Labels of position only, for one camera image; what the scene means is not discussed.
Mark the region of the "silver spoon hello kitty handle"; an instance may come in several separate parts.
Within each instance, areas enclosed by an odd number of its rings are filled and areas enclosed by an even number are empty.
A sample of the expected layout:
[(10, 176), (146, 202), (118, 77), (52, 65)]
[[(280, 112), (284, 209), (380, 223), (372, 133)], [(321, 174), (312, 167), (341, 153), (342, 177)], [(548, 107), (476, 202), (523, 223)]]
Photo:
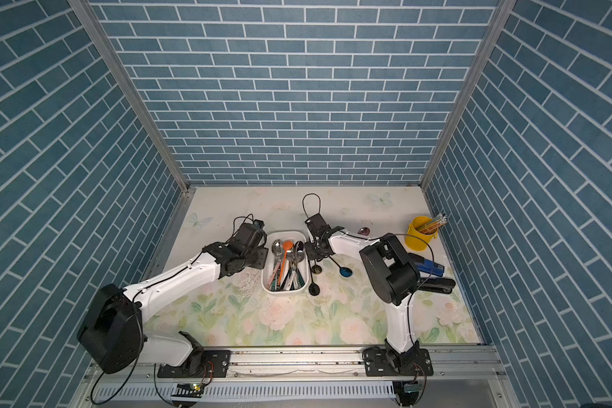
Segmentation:
[(294, 254), (294, 285), (293, 288), (296, 290), (301, 289), (304, 286), (304, 277), (299, 268), (299, 264), (304, 261), (305, 251), (304, 251), (304, 243), (302, 241), (298, 241), (294, 246), (295, 254)]

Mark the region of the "orange spoon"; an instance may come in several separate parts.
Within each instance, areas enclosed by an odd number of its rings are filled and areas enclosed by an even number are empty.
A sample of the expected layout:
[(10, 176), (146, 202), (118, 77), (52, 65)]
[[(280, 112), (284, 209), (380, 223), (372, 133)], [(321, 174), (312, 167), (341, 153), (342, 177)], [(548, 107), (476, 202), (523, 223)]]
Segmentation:
[(284, 243), (282, 244), (282, 249), (283, 249), (283, 259), (282, 262), (280, 263), (280, 268), (279, 268), (279, 272), (277, 274), (277, 280), (276, 280), (276, 289), (278, 291), (281, 290), (282, 288), (282, 282), (283, 282), (283, 275), (285, 272), (285, 269), (287, 268), (287, 257), (290, 251), (292, 251), (294, 246), (293, 241), (284, 241)]

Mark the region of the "white plastic storage box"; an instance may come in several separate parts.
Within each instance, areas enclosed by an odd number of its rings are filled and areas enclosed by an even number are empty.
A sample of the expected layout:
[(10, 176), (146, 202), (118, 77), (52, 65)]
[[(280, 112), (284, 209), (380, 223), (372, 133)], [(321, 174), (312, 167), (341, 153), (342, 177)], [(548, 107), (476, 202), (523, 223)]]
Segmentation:
[(268, 236), (268, 257), (262, 270), (263, 290), (288, 296), (307, 290), (311, 282), (306, 236), (299, 231), (278, 231)]

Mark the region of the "gold spoon green handle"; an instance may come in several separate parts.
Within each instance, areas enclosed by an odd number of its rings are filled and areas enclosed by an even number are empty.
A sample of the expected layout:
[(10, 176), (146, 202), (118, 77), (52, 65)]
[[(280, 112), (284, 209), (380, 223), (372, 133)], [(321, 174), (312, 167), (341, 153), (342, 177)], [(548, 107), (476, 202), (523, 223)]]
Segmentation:
[(323, 269), (317, 263), (314, 263), (313, 266), (311, 267), (311, 272), (314, 275), (319, 275), (323, 272)]

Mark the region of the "blue green handled spoon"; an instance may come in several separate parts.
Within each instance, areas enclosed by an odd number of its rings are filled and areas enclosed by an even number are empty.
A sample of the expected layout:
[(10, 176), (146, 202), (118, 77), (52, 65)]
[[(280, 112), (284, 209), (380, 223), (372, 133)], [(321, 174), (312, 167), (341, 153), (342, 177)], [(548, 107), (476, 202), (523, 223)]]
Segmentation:
[(329, 257), (329, 259), (330, 259), (330, 260), (331, 260), (331, 261), (332, 261), (332, 262), (333, 262), (333, 263), (334, 263), (336, 266), (338, 266), (339, 273), (340, 273), (340, 275), (341, 275), (342, 277), (345, 277), (345, 278), (352, 277), (352, 275), (353, 275), (353, 270), (351, 270), (351, 268), (341, 265), (341, 263), (338, 263), (338, 261), (336, 261), (336, 260), (335, 260), (333, 257)]

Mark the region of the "black spoon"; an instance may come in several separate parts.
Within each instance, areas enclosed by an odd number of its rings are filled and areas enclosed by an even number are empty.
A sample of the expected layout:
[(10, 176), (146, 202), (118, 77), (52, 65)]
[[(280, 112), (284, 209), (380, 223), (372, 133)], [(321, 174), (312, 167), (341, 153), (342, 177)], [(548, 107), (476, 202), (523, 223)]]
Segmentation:
[(314, 275), (311, 272), (311, 267), (313, 266), (313, 264), (317, 264), (317, 261), (314, 260), (312, 265), (309, 267), (309, 275), (310, 275), (309, 294), (313, 297), (316, 297), (320, 294), (321, 289), (316, 283), (316, 280), (315, 280), (316, 275)]

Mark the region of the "silver spoon green marbled handle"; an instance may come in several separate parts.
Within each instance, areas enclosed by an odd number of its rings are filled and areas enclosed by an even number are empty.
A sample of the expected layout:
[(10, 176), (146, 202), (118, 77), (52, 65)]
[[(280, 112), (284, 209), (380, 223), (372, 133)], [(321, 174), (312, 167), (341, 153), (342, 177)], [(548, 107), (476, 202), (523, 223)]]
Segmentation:
[(271, 251), (274, 256), (274, 260), (273, 260), (272, 272), (270, 273), (270, 281), (268, 283), (268, 289), (270, 291), (275, 291), (276, 274), (281, 269), (280, 267), (282, 265), (283, 253), (284, 253), (282, 241), (279, 239), (275, 240), (272, 244)]

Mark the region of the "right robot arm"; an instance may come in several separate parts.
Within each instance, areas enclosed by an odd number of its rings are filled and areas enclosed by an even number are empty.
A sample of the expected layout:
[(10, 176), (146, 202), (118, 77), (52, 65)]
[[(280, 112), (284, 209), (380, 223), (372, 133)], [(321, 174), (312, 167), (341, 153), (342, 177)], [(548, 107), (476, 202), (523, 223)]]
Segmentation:
[(396, 375), (434, 374), (428, 351), (412, 333), (409, 302), (416, 292), (452, 293), (456, 282), (443, 277), (442, 265), (432, 262), (428, 276), (423, 277), (416, 255), (406, 251), (396, 235), (368, 239), (352, 236), (340, 226), (311, 227), (305, 247), (316, 261), (334, 254), (360, 260), (372, 289), (385, 303), (388, 331), (381, 357)]

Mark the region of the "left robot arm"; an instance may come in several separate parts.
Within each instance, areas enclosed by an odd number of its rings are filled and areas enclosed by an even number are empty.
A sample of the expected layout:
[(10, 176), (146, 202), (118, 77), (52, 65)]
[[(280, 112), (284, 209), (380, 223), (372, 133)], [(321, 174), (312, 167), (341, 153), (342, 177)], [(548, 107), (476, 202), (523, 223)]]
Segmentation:
[(261, 270), (269, 250), (215, 242), (194, 258), (142, 282), (98, 290), (80, 325), (78, 341), (105, 374), (134, 363), (165, 365), (167, 377), (194, 377), (204, 372), (204, 347), (186, 331), (146, 331), (159, 310), (202, 287), (246, 268)]

